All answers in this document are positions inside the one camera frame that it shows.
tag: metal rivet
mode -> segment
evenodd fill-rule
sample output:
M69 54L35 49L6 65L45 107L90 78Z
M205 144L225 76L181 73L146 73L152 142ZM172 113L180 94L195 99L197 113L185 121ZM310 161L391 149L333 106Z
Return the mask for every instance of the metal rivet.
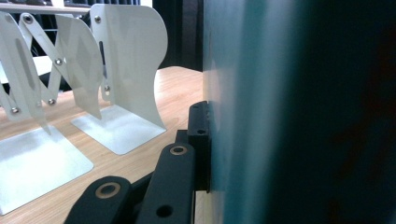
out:
M96 191L95 195L100 199L108 199L120 192L121 185L116 182L109 182L101 185Z
M49 99L49 105L55 105L56 104L56 100L54 99Z
M102 21L102 18L100 18L100 16L95 16L95 21L96 23L100 23Z
M64 63L60 58L55 59L54 62L56 65L62 65Z
M33 23L32 15L23 15L23 20L24 20L24 22L26 22L28 24L32 24Z
M187 153L186 147L172 147L170 152L175 156L180 156Z
M18 114L18 113L20 113L20 109L17 108L17 107L12 107L12 108L11 108L11 113L13 113L13 114Z
M105 95L110 95L110 87L105 85Z

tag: wooden surface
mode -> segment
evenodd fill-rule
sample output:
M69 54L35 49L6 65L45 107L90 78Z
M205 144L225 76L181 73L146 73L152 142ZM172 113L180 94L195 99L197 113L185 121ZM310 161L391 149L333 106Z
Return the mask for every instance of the wooden surface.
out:
M187 129L190 105L203 100L203 75L181 67L164 68L157 73L155 92L157 106L167 131L123 156L112 153L73 126L70 120L86 113L75 106L71 91L60 93L56 105L45 106L48 122L87 156L93 162L94 168L0 217L0 223L63 223L72 205L94 180L106 175L117 175L135 182L152 172L161 150L175 142L177 129ZM102 108L109 105L103 101L100 104ZM4 110L0 108L0 140L37 127L31 120L8 121Z
M0 3L0 11L8 13L34 13L34 14L78 14L84 15L90 10L89 7L42 7L24 4Z

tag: metal bookend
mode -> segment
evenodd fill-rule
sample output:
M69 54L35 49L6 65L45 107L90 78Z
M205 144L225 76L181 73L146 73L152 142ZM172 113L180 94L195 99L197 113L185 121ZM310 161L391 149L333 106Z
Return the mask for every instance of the metal bookend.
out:
M102 96L113 106L102 110L102 120L88 116L72 123L116 154L124 154L165 132L154 78L166 53L167 33L150 7L94 5L91 20L106 65Z

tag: screw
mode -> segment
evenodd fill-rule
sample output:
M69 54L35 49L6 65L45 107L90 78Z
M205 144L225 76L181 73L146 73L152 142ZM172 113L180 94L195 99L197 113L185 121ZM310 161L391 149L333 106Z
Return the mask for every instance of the screw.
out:
M110 95L110 87L105 85L105 95Z
M28 23L28 24L32 24L33 23L33 18L32 15L23 15L23 20Z
M17 108L17 107L12 107L11 108L11 113L13 113L13 114L18 114L20 112L20 109L19 108Z
M54 100L54 99L49 99L49 104L50 104L50 105L55 105L55 104L56 104L56 100Z
M100 23L102 21L102 18L100 18L100 16L95 16L95 21L96 23Z
M60 58L55 59L54 62L56 65L62 65L64 63Z

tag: black plastic bracket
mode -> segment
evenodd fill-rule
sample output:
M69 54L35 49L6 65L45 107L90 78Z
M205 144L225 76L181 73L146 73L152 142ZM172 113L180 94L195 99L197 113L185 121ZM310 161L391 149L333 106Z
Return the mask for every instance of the black plastic bracket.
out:
M65 223L193 223L195 191L210 190L207 102L192 105L188 130L178 130L155 171L131 184L106 176L91 183Z

